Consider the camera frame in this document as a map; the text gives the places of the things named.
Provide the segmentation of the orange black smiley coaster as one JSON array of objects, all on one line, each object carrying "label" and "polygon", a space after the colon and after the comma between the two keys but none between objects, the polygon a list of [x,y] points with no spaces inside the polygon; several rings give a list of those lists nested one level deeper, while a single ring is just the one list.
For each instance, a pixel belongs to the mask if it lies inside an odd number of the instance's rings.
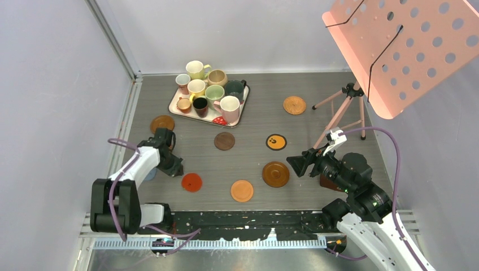
[{"label": "orange black smiley coaster", "polygon": [[271,134],[267,137],[265,144],[273,151],[283,150],[287,146],[287,140],[283,135]]}]

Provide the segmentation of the dark walnut round coaster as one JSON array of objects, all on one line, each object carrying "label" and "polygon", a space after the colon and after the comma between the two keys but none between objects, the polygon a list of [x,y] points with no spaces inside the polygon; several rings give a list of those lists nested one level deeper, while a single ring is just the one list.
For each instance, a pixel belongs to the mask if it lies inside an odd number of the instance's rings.
[{"label": "dark walnut round coaster", "polygon": [[221,132],[214,139],[215,147],[222,151],[230,150],[235,145],[235,142],[234,135],[229,132]]}]

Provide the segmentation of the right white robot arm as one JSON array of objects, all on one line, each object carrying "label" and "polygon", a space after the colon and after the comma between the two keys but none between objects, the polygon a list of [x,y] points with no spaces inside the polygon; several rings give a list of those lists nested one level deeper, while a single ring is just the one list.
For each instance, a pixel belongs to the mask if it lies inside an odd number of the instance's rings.
[{"label": "right white robot arm", "polygon": [[350,152],[338,160],[334,152],[310,149],[286,160],[302,177],[322,176],[346,193],[322,209],[329,231],[340,231],[356,243],[382,270],[434,270],[404,228],[388,194],[372,181],[372,168],[362,154]]}]

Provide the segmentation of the dark brown ridged coaster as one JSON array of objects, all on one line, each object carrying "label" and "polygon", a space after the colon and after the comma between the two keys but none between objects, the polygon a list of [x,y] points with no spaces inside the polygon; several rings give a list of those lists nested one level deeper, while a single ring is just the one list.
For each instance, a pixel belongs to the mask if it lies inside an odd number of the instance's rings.
[{"label": "dark brown ridged coaster", "polygon": [[272,161],[263,167],[262,179],[268,186],[279,188],[289,182],[290,172],[284,163]]}]

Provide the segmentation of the light orange round coaster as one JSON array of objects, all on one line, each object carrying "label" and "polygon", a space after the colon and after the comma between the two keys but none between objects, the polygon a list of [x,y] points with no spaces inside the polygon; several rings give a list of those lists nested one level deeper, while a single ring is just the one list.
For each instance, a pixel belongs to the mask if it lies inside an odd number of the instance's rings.
[{"label": "light orange round coaster", "polygon": [[230,194],[237,202],[248,202],[254,195],[254,187],[247,180],[237,180],[232,184]]}]

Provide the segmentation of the blue round coaster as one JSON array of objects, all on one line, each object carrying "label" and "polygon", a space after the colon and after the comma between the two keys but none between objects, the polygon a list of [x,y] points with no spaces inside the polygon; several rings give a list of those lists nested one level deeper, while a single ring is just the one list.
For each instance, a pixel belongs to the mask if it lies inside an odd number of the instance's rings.
[{"label": "blue round coaster", "polygon": [[145,177],[144,181],[151,181],[155,178],[157,173],[157,168],[153,168]]}]

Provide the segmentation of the red apple smiley coaster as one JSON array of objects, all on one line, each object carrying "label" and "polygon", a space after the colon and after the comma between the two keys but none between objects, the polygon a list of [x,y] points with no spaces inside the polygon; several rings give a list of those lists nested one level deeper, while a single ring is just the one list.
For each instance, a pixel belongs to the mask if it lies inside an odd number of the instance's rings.
[{"label": "red apple smiley coaster", "polygon": [[183,176],[181,186],[188,192],[195,193],[202,188],[203,181],[197,173],[188,173]]}]

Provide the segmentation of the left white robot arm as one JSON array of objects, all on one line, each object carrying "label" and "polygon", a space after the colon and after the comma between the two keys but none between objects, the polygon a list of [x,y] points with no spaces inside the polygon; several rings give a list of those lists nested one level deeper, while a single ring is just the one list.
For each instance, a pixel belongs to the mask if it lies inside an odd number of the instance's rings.
[{"label": "left white robot arm", "polygon": [[160,234],[168,233],[173,227],[169,204],[142,204],[138,189],[153,171],[161,171],[169,177],[184,174],[182,159],[172,153],[176,145],[175,133],[167,128],[157,128],[152,137],[137,145],[119,138],[110,138],[108,142],[132,150],[133,155],[117,172],[93,182],[91,230],[118,233],[122,239],[147,226],[152,226]]}]

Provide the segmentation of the woven rattan coaster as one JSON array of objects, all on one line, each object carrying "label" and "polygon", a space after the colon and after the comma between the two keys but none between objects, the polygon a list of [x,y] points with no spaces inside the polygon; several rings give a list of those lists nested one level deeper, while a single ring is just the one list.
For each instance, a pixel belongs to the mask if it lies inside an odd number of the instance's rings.
[{"label": "woven rattan coaster", "polygon": [[298,96],[287,97],[283,102],[284,110],[291,115],[300,115],[306,110],[306,102]]}]

